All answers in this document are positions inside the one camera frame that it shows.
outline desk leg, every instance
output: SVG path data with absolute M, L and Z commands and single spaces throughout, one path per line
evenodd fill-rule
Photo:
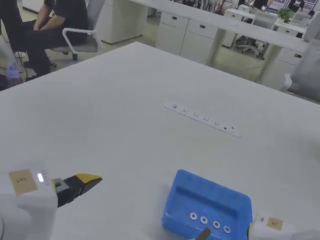
M 221 28 L 218 28 L 218 30 L 216 31 L 214 41 L 205 65 L 209 66 L 216 60 L 217 54 L 221 48 L 222 43 L 224 42 L 226 33 L 227 31 Z
M 258 76 L 257 82 L 259 84 L 263 84 L 264 79 L 268 75 L 274 61 L 277 59 L 282 47 L 270 44 L 268 47 L 268 55 L 266 56 L 266 59 L 264 60 L 263 67 L 260 71 L 260 74 Z

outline white cabinet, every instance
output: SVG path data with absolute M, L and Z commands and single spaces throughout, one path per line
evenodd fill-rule
M 105 0 L 97 22 L 97 35 L 109 44 L 141 36 L 147 15 L 147 6 L 128 0 Z
M 22 0 L 22 7 L 27 10 L 39 12 L 44 0 Z
M 193 32 L 185 33 L 180 56 L 200 64 L 206 64 L 214 40 Z
M 200 64 L 206 64 L 216 33 L 215 26 L 190 20 L 180 56 Z
M 241 15 L 228 12 L 228 10 L 225 11 L 224 16 L 227 18 L 236 19 L 239 21 L 241 21 L 243 18 Z M 235 32 L 227 31 L 225 34 L 222 45 L 230 48 L 232 46 L 232 44 L 234 43 L 236 36 L 237 36 L 237 34 Z
M 287 27 L 284 26 L 279 26 L 277 29 L 277 32 L 279 33 L 283 33 L 283 34 L 288 34 L 290 36 L 296 37 L 297 34 L 299 33 L 299 31 L 293 30 L 293 29 L 289 29 Z
M 285 82 L 285 74 L 293 73 L 301 57 L 302 53 L 283 48 L 262 84 L 280 90 Z
M 174 55 L 180 55 L 188 22 L 188 18 L 162 12 L 156 48 Z
M 241 10 L 241 11 L 244 11 L 244 12 L 247 12 L 247 13 L 250 12 L 249 6 L 243 5 L 243 4 L 238 7 L 238 10 Z

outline black pants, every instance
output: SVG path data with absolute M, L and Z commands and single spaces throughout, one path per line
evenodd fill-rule
M 19 49 L 22 40 L 20 35 L 22 19 L 17 0 L 0 0 L 0 20 L 3 22 L 12 50 L 22 52 Z
M 62 35 L 62 28 L 34 31 L 35 22 L 36 20 L 22 23 L 22 48 L 24 49 L 23 52 L 28 54 L 31 67 L 35 73 L 42 76 L 50 73 L 51 62 L 46 49 L 63 47 L 67 45 L 67 42 Z

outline black shirt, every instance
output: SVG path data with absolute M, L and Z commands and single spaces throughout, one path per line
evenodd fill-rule
M 288 5 L 288 8 L 296 13 L 299 8 L 303 9 L 304 6 L 305 6 L 305 1 L 304 0 L 301 0 L 301 1 L 297 0 L 297 3 L 296 3 L 296 0 L 291 0 L 289 5 Z
M 267 3 L 268 0 L 255 0 L 253 3 L 253 7 L 261 10 L 262 6 L 267 6 Z
M 55 15 L 65 18 L 62 28 L 89 29 L 85 0 L 44 0 Z

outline gray office chair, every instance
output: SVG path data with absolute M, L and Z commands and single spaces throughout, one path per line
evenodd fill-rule
M 72 59 L 78 60 L 78 53 L 98 53 L 102 50 L 101 41 L 97 37 L 96 25 L 103 8 L 105 0 L 89 0 L 87 6 L 88 20 L 89 20 L 89 30 L 76 29 L 76 28 L 65 28 L 62 30 L 63 37 L 68 44 L 68 46 L 55 47 L 51 50 L 54 52 L 61 53 L 72 53 Z M 72 45 L 67 37 L 67 32 L 74 33 L 86 33 L 85 43 L 80 45 Z
M 265 29 L 273 29 L 276 20 L 277 20 L 276 14 L 271 14 L 263 11 L 257 11 L 254 15 L 252 24 L 259 26 L 261 28 Z M 259 57 L 262 53 L 262 50 L 258 49 L 257 41 L 255 39 L 249 38 L 249 37 L 241 37 L 237 40 L 237 48 L 244 48 L 242 50 L 242 53 L 248 50 L 252 50 L 255 52 L 255 56 Z
M 320 41 L 313 39 L 292 75 L 284 76 L 282 92 L 320 103 Z

